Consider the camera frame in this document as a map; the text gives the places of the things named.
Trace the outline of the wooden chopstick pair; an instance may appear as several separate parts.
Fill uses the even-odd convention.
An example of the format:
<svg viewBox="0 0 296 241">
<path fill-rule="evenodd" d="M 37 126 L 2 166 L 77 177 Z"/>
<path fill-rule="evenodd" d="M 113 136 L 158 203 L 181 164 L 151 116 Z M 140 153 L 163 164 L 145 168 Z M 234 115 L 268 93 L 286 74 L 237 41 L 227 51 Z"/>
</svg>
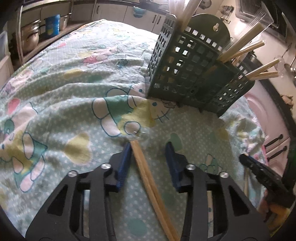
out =
<svg viewBox="0 0 296 241">
<path fill-rule="evenodd" d="M 164 202 L 157 189 L 156 183 L 142 152 L 140 144 L 138 141 L 133 140 L 130 141 L 130 145 L 132 147 L 133 155 L 138 166 L 140 176 L 144 183 L 146 193 L 153 206 L 158 221 L 161 224 L 164 233 L 166 234 L 166 237 L 168 240 L 180 240 L 180 237 L 170 220 Z"/>
</svg>

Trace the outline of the cartoon print tablecloth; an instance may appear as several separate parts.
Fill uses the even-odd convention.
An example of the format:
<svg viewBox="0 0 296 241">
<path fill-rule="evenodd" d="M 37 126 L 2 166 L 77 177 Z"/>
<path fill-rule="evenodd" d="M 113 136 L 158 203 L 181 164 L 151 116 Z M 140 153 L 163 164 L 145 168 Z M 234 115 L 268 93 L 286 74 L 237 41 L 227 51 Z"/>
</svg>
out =
<svg viewBox="0 0 296 241">
<path fill-rule="evenodd" d="M 129 140 L 141 145 L 177 233 L 186 195 L 172 185 L 167 142 L 203 171 L 229 173 L 240 187 L 239 155 L 264 162 L 264 134 L 244 97 L 220 118 L 147 99 L 157 38 L 95 21 L 51 44 L 1 88 L 1 206 L 22 235 L 69 171 L 94 170 Z"/>
</svg>

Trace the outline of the green plastic utensil basket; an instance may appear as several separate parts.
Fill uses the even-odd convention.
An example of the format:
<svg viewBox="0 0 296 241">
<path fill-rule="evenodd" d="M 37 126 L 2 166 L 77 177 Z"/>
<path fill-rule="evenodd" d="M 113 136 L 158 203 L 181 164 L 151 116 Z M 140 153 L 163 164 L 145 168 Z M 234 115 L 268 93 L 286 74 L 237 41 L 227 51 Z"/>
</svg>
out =
<svg viewBox="0 0 296 241">
<path fill-rule="evenodd" d="M 218 61 L 229 42 L 228 28 L 214 15 L 193 16 L 183 32 L 166 15 L 147 68 L 147 95 L 222 116 L 254 86 L 243 64 Z"/>
</svg>

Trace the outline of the chopstick in basket right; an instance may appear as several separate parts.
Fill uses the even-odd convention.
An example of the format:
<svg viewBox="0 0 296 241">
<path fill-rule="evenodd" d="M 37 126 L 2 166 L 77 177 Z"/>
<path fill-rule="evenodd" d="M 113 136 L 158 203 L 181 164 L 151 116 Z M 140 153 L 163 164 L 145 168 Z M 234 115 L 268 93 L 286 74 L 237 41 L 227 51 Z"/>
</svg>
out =
<svg viewBox="0 0 296 241">
<path fill-rule="evenodd" d="M 264 31 L 264 26 L 261 23 L 256 23 L 248 32 L 246 32 L 240 39 L 230 46 L 225 52 L 223 52 L 218 60 L 221 62 L 227 62 L 227 60 L 248 44 L 253 38 Z"/>
</svg>

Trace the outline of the chopstick in basket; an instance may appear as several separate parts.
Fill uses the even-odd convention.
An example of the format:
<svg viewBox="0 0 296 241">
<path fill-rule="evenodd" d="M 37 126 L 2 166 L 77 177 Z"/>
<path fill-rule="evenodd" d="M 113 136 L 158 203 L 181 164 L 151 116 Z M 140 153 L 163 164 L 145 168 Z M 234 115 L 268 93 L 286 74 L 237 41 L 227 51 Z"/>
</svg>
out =
<svg viewBox="0 0 296 241">
<path fill-rule="evenodd" d="M 218 60 L 221 62 L 227 62 L 227 60 L 248 44 L 253 38 L 264 31 L 264 26 L 261 23 L 256 23 L 248 32 L 246 32 L 240 39 L 230 46 L 225 52 L 223 52 Z"/>
<path fill-rule="evenodd" d="M 183 32 L 199 7 L 199 0 L 168 0 L 169 13 L 177 20 L 177 30 Z"/>
</svg>

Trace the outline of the steel pot on shelf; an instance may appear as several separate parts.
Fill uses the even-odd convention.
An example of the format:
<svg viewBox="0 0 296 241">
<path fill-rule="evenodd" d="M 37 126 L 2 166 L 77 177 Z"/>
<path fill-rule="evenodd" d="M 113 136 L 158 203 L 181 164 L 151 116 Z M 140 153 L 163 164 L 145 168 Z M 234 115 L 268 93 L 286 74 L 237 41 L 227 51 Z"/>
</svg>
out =
<svg viewBox="0 0 296 241">
<path fill-rule="evenodd" d="M 22 51 L 24 54 L 31 52 L 39 43 L 39 28 L 41 20 L 35 20 L 21 27 Z"/>
</svg>

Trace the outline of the blue canister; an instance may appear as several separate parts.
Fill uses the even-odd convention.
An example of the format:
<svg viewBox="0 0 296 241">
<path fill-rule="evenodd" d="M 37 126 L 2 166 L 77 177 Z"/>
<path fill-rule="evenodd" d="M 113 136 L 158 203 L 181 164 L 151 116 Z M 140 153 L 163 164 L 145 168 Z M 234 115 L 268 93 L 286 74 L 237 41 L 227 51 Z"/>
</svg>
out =
<svg viewBox="0 0 296 241">
<path fill-rule="evenodd" d="M 47 38 L 55 37 L 59 34 L 60 15 L 45 18 L 45 33 Z"/>
</svg>

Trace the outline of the chopstick in basket left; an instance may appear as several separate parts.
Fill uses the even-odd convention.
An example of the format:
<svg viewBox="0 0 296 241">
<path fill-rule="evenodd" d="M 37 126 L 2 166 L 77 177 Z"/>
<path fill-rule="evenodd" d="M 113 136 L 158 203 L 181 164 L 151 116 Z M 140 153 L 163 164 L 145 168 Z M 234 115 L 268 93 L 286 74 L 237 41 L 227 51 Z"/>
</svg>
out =
<svg viewBox="0 0 296 241">
<path fill-rule="evenodd" d="M 168 0 L 169 13 L 177 20 L 177 30 L 183 32 L 199 7 L 199 0 Z"/>
</svg>

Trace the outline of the black range hood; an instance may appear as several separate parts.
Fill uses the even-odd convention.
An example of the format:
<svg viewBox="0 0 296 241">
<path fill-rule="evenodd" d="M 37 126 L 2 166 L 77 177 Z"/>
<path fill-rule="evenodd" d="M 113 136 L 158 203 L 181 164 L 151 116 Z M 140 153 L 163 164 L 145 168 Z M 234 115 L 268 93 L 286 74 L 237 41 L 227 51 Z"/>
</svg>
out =
<svg viewBox="0 0 296 241">
<path fill-rule="evenodd" d="M 258 21 L 265 26 L 266 32 L 286 42 L 287 23 L 274 1 L 239 0 L 235 3 L 237 18 L 247 23 Z"/>
</svg>

